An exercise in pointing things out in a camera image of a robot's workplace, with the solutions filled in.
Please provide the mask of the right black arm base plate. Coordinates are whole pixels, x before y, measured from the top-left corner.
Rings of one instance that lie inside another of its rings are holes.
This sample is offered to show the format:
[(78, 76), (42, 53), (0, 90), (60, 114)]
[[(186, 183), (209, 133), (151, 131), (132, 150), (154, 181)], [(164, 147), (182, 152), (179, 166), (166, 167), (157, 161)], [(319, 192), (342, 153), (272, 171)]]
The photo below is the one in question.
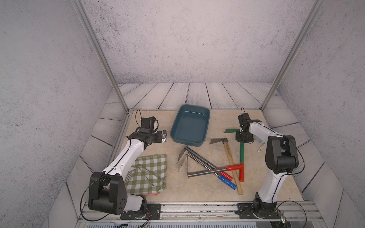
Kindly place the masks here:
[(254, 205), (253, 203), (238, 203), (235, 214), (240, 219), (280, 219), (276, 204)]

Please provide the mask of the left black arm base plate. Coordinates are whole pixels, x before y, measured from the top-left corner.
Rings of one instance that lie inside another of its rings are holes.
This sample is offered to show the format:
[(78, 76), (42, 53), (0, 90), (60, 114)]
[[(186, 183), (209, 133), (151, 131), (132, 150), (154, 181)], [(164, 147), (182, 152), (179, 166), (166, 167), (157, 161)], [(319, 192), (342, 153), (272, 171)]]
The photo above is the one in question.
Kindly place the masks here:
[(141, 220), (151, 219), (159, 220), (161, 216), (160, 203), (145, 203), (138, 211), (124, 211), (120, 215), (121, 220)]

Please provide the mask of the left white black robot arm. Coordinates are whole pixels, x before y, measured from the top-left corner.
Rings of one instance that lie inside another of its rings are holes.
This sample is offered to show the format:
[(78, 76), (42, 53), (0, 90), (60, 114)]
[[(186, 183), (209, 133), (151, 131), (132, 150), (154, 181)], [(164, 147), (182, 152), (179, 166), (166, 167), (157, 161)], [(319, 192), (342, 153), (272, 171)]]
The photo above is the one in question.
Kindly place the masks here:
[(167, 132), (133, 132), (120, 154), (102, 172), (90, 177), (88, 208), (107, 214), (121, 215), (124, 212), (144, 216), (147, 210), (146, 198), (128, 194), (124, 184), (126, 175), (138, 156), (153, 143), (167, 142)]

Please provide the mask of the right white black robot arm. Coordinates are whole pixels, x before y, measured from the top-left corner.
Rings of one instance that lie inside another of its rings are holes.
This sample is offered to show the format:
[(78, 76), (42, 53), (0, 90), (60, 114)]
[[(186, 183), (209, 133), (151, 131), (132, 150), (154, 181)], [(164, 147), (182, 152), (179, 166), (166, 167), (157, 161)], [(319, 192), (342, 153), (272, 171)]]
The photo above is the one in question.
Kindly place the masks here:
[(272, 130), (260, 120), (251, 120), (246, 114), (239, 117), (239, 124), (236, 141), (252, 143), (258, 139), (266, 144), (265, 163), (268, 171), (252, 205), (253, 213), (263, 217), (264, 213), (276, 209), (278, 193), (285, 179), (299, 165), (295, 138)]

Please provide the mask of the wooden handle hoe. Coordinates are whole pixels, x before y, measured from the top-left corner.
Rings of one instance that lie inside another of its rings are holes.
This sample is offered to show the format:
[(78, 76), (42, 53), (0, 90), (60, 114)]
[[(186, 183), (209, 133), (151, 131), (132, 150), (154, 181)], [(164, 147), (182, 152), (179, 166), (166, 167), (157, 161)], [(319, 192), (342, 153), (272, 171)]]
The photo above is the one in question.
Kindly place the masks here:
[[(225, 152), (226, 152), (228, 160), (229, 160), (229, 164), (231, 166), (235, 166), (234, 161), (233, 161), (233, 157), (232, 157), (232, 153), (231, 153), (231, 149), (229, 147), (228, 139), (227, 138), (214, 138), (214, 139), (211, 139), (210, 144), (214, 144), (214, 143), (218, 143), (218, 142), (223, 143)], [(237, 185), (238, 194), (243, 195), (243, 190), (242, 190), (242, 187), (241, 187), (239, 177), (238, 177), (238, 174), (237, 174), (236, 170), (232, 170), (232, 173), (233, 173), (234, 181)]]

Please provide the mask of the green hoe red grip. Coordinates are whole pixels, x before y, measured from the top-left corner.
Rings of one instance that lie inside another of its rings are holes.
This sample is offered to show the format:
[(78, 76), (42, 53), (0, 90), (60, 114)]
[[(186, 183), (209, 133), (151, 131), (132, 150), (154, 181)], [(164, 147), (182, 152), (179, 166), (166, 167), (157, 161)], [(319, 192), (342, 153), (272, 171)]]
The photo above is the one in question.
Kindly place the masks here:
[(240, 143), (240, 164), (242, 168), (239, 171), (239, 181), (244, 182), (244, 142), (240, 138), (240, 130), (234, 128), (226, 129), (224, 133), (235, 133), (235, 139)]

